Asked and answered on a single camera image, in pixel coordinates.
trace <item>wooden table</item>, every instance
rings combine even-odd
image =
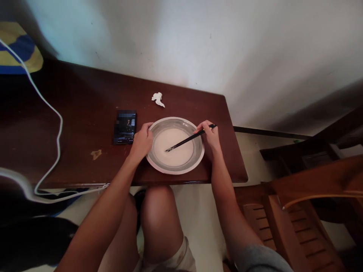
[[[112,145],[117,110],[137,110],[137,130],[145,122],[168,116],[182,117],[195,125],[209,119],[218,125],[232,181],[248,179],[222,95],[50,60],[33,79],[64,119],[61,158],[42,188],[91,187],[112,180],[131,148]],[[18,171],[36,184],[56,158],[59,118],[26,76],[1,75],[0,86],[0,166]],[[166,108],[151,101],[157,92],[163,94]],[[205,138],[204,142],[204,158],[189,173],[163,174],[143,159],[132,185],[210,183],[212,154]],[[100,149],[102,154],[93,160],[91,152]]]

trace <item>floor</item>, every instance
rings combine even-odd
[[[275,177],[270,165],[265,162],[259,152],[260,149],[292,144],[294,139],[270,137],[256,134],[236,133],[237,141],[249,176],[246,183],[236,183],[235,186],[249,186],[273,180]],[[210,184],[174,185],[171,186],[180,217],[184,234],[188,237],[190,248],[196,261],[198,271],[222,271],[222,260],[226,256],[226,247],[218,222],[218,215],[212,188]],[[130,192],[135,194],[140,187],[131,187]],[[67,218],[75,224],[80,224],[85,218],[98,193],[85,195],[75,201],[62,212],[59,217]],[[336,247],[351,246],[352,240],[347,230],[337,228],[337,224],[324,223],[328,234]],[[139,232],[138,246],[142,251],[143,234]],[[41,266],[30,269],[31,272],[51,272],[54,268]]]

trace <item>thigh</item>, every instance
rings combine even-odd
[[[141,208],[145,249],[144,258],[150,264],[173,257],[183,243],[174,193],[169,186],[149,187]]]
[[[132,272],[139,261],[136,243],[137,211],[135,200],[129,195],[120,226],[109,245],[99,272]]]

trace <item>crumpled tissue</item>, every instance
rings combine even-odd
[[[152,98],[151,98],[151,101],[155,101],[156,104],[158,104],[159,106],[162,106],[165,108],[165,105],[160,101],[161,100],[161,97],[162,97],[162,93],[155,93]]]

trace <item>black chopsticks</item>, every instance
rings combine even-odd
[[[211,124],[211,125],[209,125],[209,127],[212,129],[212,128],[215,128],[215,127],[216,127],[216,125]],[[203,130],[201,130],[201,131],[199,131],[198,133],[193,134],[192,136],[190,136],[190,137],[186,138],[185,140],[181,141],[180,143],[178,143],[178,144],[176,144],[176,145],[172,146],[171,148],[169,148],[169,149],[165,150],[165,152],[170,152],[170,151],[172,151],[173,149],[175,149],[175,148],[177,148],[177,147],[179,147],[179,146],[181,146],[181,145],[185,144],[186,142],[189,142],[190,140],[193,140],[194,138],[196,138],[196,137],[198,137],[198,136],[202,135],[203,133],[205,133],[204,129],[203,129]]]

